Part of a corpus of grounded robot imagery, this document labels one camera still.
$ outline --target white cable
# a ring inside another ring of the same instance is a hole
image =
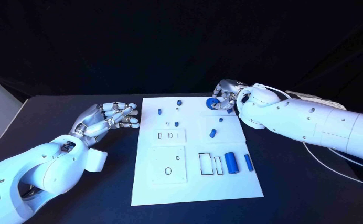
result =
[[[321,163],[321,165],[325,166],[325,165],[322,164],[322,162],[318,160],[318,158],[314,156],[314,154],[311,153],[309,150],[308,150],[308,153],[311,154],[311,156],[314,157],[314,159]],[[354,181],[363,183],[363,181],[360,181],[360,180],[357,180],[357,179],[354,179],[354,178],[345,176],[344,174],[341,174],[340,172],[337,172],[335,170],[332,170],[328,166],[325,166],[325,167],[327,167],[334,173],[337,173],[338,175],[341,175],[343,177],[350,178],[351,180],[354,180]]]
[[[351,160],[350,158],[347,158],[345,156],[343,156],[340,153],[337,153],[332,149],[330,149],[338,156],[341,156],[345,160],[348,160],[350,162],[353,162],[354,164],[363,166],[361,163],[356,162],[354,160]]]
[[[263,84],[260,84],[260,85],[265,86],[266,88],[269,88],[269,89],[278,91],[288,99],[292,99],[291,96],[289,96],[283,91],[281,91],[279,89],[275,89],[275,88],[272,88],[271,86],[266,86],[266,85],[263,85]]]

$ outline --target white paper sheet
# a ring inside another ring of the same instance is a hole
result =
[[[178,99],[183,101],[181,106],[175,105]],[[263,197],[256,173],[247,171],[245,154],[249,153],[236,114],[210,110],[206,107],[206,99],[207,97],[160,97],[142,100],[132,206]],[[164,139],[162,141],[155,140],[155,130],[174,129],[186,130],[186,141],[174,143],[170,140],[168,143]],[[214,139],[209,137],[211,129],[217,130]],[[177,156],[181,153],[174,153],[175,146],[183,147],[184,160]],[[170,153],[174,153],[175,159],[177,157],[180,159],[175,160],[173,154],[168,157],[160,154],[162,156],[160,164],[160,160],[154,161],[157,157],[150,154],[155,147],[170,147]],[[223,157],[226,152],[235,153],[237,174],[227,172]],[[199,153],[210,153],[213,175],[201,175]],[[220,157],[223,175],[217,175],[214,157]],[[186,165],[186,182],[181,180],[183,165]]]

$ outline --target black curtain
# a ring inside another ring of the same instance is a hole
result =
[[[20,99],[211,92],[229,78],[363,111],[361,0],[0,3],[0,83]]]

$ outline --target black table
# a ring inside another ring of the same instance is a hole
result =
[[[33,97],[0,139],[0,160],[67,134],[78,115],[92,104],[135,103],[141,111],[142,97],[186,96],[210,94]],[[242,127],[263,198],[131,207],[138,129],[116,129],[95,146],[108,152],[102,172],[85,171],[73,189],[46,203],[27,224],[363,222],[361,183],[324,168],[301,142],[266,129]],[[309,148],[332,169],[356,177],[344,159],[328,149]]]

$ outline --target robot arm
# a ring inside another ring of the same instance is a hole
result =
[[[255,84],[253,86],[236,87],[240,82],[222,80],[217,87],[222,94],[232,94],[224,98],[227,103],[235,101],[239,118],[255,129],[268,128],[288,138],[330,147],[363,158],[363,115],[337,109],[317,102],[291,99],[279,90]],[[276,90],[286,96],[281,100],[271,91]],[[214,103],[209,98],[207,104],[213,109],[224,109],[222,103]]]
[[[83,170],[99,172],[106,152],[89,148],[108,129],[138,128],[135,104],[93,105],[78,117],[67,135],[0,162],[0,220],[23,223],[43,204],[78,183]],[[18,181],[33,185],[20,196]]]

